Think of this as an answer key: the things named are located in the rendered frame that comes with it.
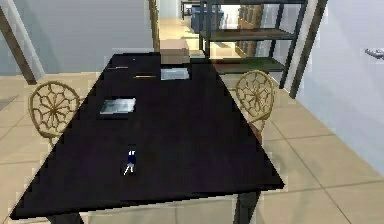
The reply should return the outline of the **tan wicker round-back chair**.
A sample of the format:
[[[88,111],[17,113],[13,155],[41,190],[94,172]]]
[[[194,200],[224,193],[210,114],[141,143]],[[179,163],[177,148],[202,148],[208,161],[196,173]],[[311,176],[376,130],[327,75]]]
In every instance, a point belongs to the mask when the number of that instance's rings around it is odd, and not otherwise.
[[[81,100],[72,87],[59,81],[41,83],[30,94],[28,110],[31,121],[51,146],[65,131]]]
[[[247,120],[253,134],[262,143],[262,132],[272,114],[275,89],[272,78],[261,70],[244,73],[235,85],[235,94],[250,118]]]

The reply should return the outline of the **brown wooden cabinet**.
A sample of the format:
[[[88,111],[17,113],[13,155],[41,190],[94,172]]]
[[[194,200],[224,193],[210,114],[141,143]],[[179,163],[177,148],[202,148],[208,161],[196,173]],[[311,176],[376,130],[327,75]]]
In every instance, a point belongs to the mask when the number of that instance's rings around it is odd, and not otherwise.
[[[241,5],[238,12],[238,29],[254,29],[261,26],[263,5]],[[240,57],[253,57],[256,55],[256,41],[237,41],[235,52]]]

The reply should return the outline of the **black metal shelf rack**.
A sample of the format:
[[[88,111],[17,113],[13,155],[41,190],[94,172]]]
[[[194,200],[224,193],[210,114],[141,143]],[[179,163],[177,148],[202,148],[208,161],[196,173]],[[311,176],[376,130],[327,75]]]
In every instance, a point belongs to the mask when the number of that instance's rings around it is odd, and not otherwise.
[[[273,28],[254,29],[212,29],[212,8],[214,5],[278,5],[278,13]],[[300,6],[295,29],[293,33],[280,28],[284,6],[295,4]],[[212,42],[236,42],[236,41],[265,41],[271,40],[270,50],[267,57],[245,57],[214,59],[216,71],[219,74],[241,74],[250,70],[258,69],[265,72],[281,72],[279,88],[283,89],[287,80],[289,67],[292,62],[293,53],[298,40],[299,32],[303,23],[308,0],[200,0],[199,17],[199,49],[204,57],[210,59],[210,44]],[[273,58],[277,41],[290,40],[285,64]]]

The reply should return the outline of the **small blue white figurine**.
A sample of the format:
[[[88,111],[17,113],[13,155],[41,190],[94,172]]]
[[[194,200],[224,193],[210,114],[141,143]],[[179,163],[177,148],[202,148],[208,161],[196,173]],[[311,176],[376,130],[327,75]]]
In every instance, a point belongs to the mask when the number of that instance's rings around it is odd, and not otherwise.
[[[128,152],[128,159],[125,169],[123,171],[123,175],[134,174],[136,166],[136,151],[130,150]]]

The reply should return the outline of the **black dining table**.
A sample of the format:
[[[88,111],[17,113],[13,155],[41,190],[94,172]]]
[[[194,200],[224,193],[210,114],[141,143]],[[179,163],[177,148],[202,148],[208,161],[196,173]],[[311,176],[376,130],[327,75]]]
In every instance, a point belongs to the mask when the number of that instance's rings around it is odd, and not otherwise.
[[[128,69],[108,70],[127,66]],[[10,216],[14,220],[238,195],[253,209],[284,182],[210,63],[184,80],[160,79],[155,54],[118,54],[99,76]],[[136,79],[136,75],[156,78]],[[102,115],[105,100],[133,112]],[[128,152],[135,173],[123,175]]]

